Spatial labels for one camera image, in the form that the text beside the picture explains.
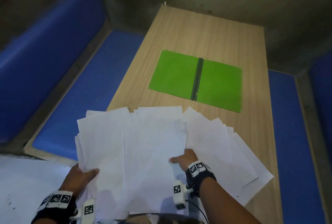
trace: hand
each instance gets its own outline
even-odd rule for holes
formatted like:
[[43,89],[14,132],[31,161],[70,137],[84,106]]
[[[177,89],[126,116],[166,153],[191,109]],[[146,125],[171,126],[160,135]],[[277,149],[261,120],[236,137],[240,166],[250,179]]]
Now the hand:
[[188,170],[188,166],[197,160],[198,158],[193,149],[185,149],[185,154],[179,157],[170,158],[169,162],[179,164],[181,169],[185,172]]
[[73,166],[63,181],[59,191],[73,192],[77,197],[85,189],[87,184],[99,173],[99,169],[93,169],[87,173],[82,172],[78,164]]

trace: right arm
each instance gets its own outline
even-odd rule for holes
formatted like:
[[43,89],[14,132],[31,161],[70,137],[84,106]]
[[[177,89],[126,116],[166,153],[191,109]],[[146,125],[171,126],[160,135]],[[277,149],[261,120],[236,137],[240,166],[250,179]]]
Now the right arm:
[[[192,149],[185,149],[184,155],[170,158],[185,172],[198,158]],[[210,224],[260,224],[240,203],[231,197],[213,178],[206,178],[200,186],[200,199]]]

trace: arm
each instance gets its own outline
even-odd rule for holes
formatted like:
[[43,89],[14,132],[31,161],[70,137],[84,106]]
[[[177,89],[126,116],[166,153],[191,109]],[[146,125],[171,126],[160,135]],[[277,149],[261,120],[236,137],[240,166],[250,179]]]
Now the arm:
[[[73,192],[73,197],[77,197],[85,189],[88,183],[99,173],[99,169],[93,169],[87,173],[81,171],[78,164],[73,166],[64,179],[59,191]],[[51,219],[39,219],[33,224],[61,224]]]
[[[198,158],[192,149],[185,149],[184,155],[170,158],[173,164],[179,164],[185,172],[188,166]],[[200,186],[200,198],[210,224],[247,223],[260,224],[260,222],[233,197],[231,197],[213,178],[206,178]]]

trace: blue padded bench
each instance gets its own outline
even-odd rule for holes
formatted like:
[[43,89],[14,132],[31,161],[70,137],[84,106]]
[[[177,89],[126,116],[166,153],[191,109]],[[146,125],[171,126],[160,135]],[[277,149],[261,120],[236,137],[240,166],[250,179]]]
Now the blue padded bench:
[[332,52],[318,59],[309,71],[327,152],[332,163]]
[[59,0],[0,53],[0,143],[18,134],[104,21],[102,0]]
[[269,70],[269,83],[284,224],[323,224],[295,78]]
[[77,120],[87,110],[106,111],[143,39],[112,31],[38,133],[33,147],[77,160]]

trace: wrist strap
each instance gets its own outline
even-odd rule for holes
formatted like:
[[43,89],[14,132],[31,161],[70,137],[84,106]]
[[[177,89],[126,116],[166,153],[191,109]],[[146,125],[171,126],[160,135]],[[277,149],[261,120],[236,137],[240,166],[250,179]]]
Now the wrist strap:
[[196,197],[200,197],[200,187],[204,179],[211,177],[217,181],[211,168],[201,161],[195,161],[188,166],[186,177],[188,184],[193,188],[192,195]]
[[69,224],[69,217],[75,209],[76,199],[73,192],[56,191],[43,200],[31,224],[43,218],[54,220],[58,224]]

